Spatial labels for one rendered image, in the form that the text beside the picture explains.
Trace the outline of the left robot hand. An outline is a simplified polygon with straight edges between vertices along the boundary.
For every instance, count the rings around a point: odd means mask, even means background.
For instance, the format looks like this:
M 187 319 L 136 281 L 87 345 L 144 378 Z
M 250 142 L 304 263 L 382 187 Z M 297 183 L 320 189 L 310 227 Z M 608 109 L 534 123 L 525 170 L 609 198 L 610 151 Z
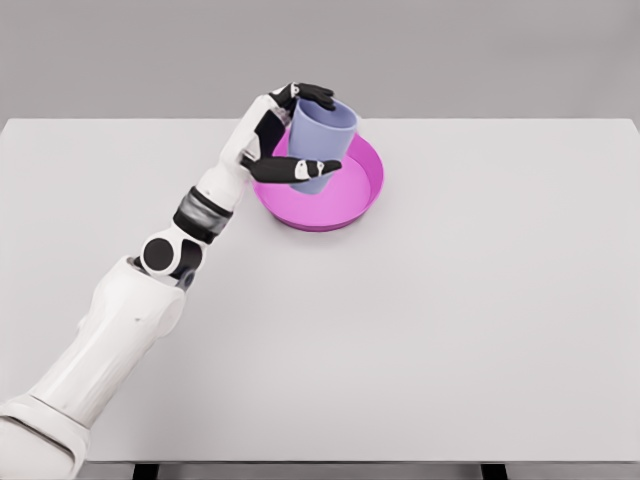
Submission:
M 340 170 L 341 162 L 335 159 L 321 161 L 274 154 L 300 100 L 330 112 L 335 110 L 334 92 L 314 84 L 291 82 L 258 96 L 223 147 L 215 175 L 229 183 L 252 178 L 266 184 L 299 184 Z

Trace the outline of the lavender blue cup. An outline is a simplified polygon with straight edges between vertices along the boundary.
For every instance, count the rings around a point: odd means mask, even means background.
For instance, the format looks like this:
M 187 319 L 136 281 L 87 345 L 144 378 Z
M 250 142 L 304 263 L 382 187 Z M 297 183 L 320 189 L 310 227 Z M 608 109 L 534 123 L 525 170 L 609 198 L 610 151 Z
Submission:
M 288 150 L 290 157 L 316 160 L 324 164 L 323 173 L 302 183 L 291 184 L 291 188 L 303 193 L 319 194 L 327 185 L 332 172 L 328 172 L 328 161 L 342 161 L 355 136 L 358 117 L 344 103 L 334 101 L 335 109 L 326 110 L 310 100 L 300 99 L 290 126 Z

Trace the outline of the pink round plate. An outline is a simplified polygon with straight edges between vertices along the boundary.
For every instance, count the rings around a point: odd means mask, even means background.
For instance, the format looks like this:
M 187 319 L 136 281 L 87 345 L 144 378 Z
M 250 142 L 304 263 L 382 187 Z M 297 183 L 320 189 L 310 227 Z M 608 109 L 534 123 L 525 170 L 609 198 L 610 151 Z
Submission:
M 342 169 L 318 194 L 300 193 L 287 185 L 252 183 L 258 200 L 277 220 L 307 232 L 328 232 L 355 222 L 374 204 L 383 185 L 383 162 L 360 134 L 351 141 Z

